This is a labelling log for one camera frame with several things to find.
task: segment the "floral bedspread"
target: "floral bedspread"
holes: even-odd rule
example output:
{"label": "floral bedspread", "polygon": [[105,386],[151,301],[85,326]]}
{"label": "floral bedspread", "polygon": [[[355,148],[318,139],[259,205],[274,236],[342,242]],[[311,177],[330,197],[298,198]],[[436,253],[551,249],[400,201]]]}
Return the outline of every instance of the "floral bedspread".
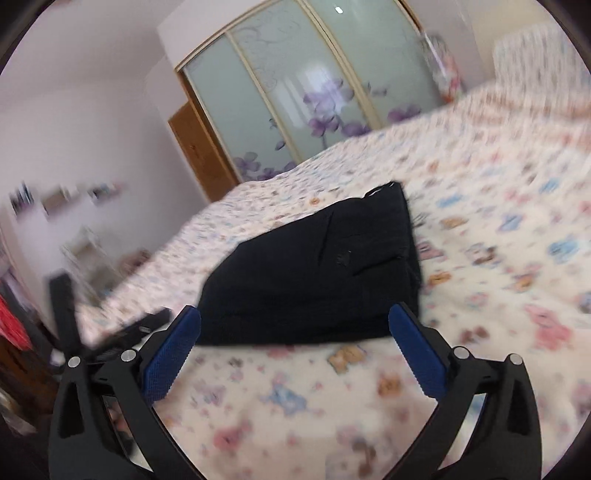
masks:
{"label": "floral bedspread", "polygon": [[[591,409],[591,93],[487,85],[455,105],[335,145],[240,185],[194,217],[83,338],[144,311],[195,304],[238,243],[403,181],[426,284],[422,321],[476,356],[521,354],[540,411],[544,470]],[[459,457],[482,399],[446,462]],[[433,411],[392,339],[194,348],[157,411],[210,479],[376,479]]]}

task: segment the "metal screw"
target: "metal screw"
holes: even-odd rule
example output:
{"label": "metal screw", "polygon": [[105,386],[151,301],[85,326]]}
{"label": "metal screw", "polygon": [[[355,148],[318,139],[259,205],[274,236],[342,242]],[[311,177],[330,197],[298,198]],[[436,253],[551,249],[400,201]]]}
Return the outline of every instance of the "metal screw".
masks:
{"label": "metal screw", "polygon": [[73,356],[72,358],[70,358],[68,360],[68,367],[76,368],[78,365],[80,365],[80,357],[79,356]]}
{"label": "metal screw", "polygon": [[454,348],[453,354],[456,356],[456,358],[459,358],[461,360],[465,360],[470,356],[470,352],[468,351],[468,349],[462,346]]}
{"label": "metal screw", "polygon": [[121,359],[124,362],[131,362],[135,358],[135,350],[126,350],[121,354]]}
{"label": "metal screw", "polygon": [[516,353],[512,353],[509,355],[509,360],[513,365],[521,365],[523,363],[523,359],[517,355]]}

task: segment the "black cloth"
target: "black cloth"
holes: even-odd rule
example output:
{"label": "black cloth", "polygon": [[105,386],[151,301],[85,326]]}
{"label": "black cloth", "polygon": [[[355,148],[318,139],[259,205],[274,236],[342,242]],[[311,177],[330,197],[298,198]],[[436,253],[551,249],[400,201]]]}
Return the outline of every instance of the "black cloth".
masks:
{"label": "black cloth", "polygon": [[198,345],[353,342],[418,315],[421,271],[402,187],[391,182],[238,245],[205,282]]}

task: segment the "ceiling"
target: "ceiling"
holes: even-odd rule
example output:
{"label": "ceiling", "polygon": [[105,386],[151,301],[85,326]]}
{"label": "ceiling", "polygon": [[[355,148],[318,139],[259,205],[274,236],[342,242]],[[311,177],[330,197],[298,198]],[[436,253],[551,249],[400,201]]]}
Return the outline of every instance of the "ceiling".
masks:
{"label": "ceiling", "polygon": [[156,27],[183,0],[58,0],[0,74],[0,111],[75,85],[143,78],[163,57]]}

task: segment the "blue gripper pad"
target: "blue gripper pad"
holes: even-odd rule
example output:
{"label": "blue gripper pad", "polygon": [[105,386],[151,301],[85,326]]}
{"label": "blue gripper pad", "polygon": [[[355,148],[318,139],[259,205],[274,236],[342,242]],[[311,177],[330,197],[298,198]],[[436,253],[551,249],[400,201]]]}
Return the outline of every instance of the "blue gripper pad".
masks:
{"label": "blue gripper pad", "polygon": [[420,328],[400,305],[390,309],[390,333],[400,347],[423,393],[440,401],[446,394],[446,366],[427,342]]}
{"label": "blue gripper pad", "polygon": [[181,367],[201,335],[201,315],[194,307],[185,307],[168,327],[168,336],[144,369],[142,393],[148,405],[162,400],[177,378]]}

